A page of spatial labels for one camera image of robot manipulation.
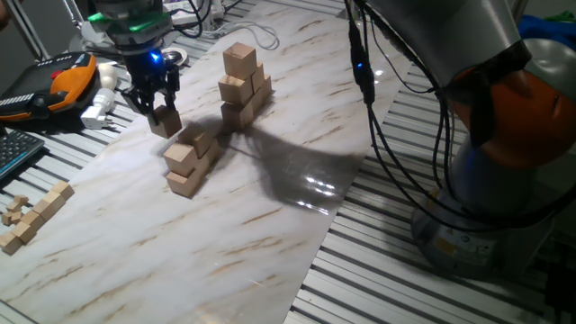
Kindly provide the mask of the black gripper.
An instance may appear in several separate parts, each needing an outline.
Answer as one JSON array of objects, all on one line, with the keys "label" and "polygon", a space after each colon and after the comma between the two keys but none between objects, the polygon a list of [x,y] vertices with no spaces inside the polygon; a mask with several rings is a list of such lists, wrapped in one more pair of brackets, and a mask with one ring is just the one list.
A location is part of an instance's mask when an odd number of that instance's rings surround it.
[{"label": "black gripper", "polygon": [[140,90],[164,89],[166,107],[176,110],[176,93],[180,90],[179,66],[166,60],[160,49],[124,55],[123,62],[130,74],[130,87],[121,91],[127,105],[147,117],[152,126],[158,126],[154,112],[154,99]]}]

